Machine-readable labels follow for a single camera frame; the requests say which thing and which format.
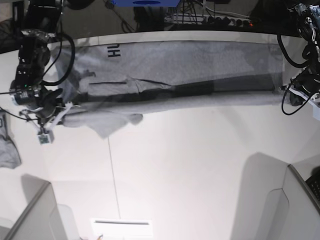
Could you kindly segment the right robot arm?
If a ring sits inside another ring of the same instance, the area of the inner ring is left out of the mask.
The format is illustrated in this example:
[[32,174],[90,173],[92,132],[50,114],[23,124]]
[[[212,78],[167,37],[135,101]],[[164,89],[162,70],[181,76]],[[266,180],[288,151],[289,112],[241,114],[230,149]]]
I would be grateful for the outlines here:
[[[48,87],[58,86],[70,75],[76,57],[74,40],[58,32],[61,23],[64,1],[31,0],[22,25],[22,42],[18,51],[18,66],[11,82],[9,94],[18,106],[27,108],[38,120],[47,121],[63,107],[59,95],[61,88],[52,91]],[[45,67],[51,58],[48,48],[50,39],[66,39],[71,46],[71,57],[65,74],[56,82],[44,81]]]

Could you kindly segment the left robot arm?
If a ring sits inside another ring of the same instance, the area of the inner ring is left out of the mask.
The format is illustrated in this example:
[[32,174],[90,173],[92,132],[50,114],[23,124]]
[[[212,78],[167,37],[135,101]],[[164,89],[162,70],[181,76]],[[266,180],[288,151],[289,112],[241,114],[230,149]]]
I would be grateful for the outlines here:
[[295,24],[299,35],[307,42],[302,51],[303,63],[293,61],[283,44],[282,30],[290,23],[289,19],[281,22],[277,32],[277,42],[280,50],[287,62],[301,72],[294,77],[286,88],[281,106],[285,104],[287,95],[291,90],[297,90],[307,96],[305,101],[296,93],[291,93],[294,97],[290,100],[294,106],[303,107],[307,101],[320,92],[320,2],[318,0],[285,0],[284,5],[295,19]]

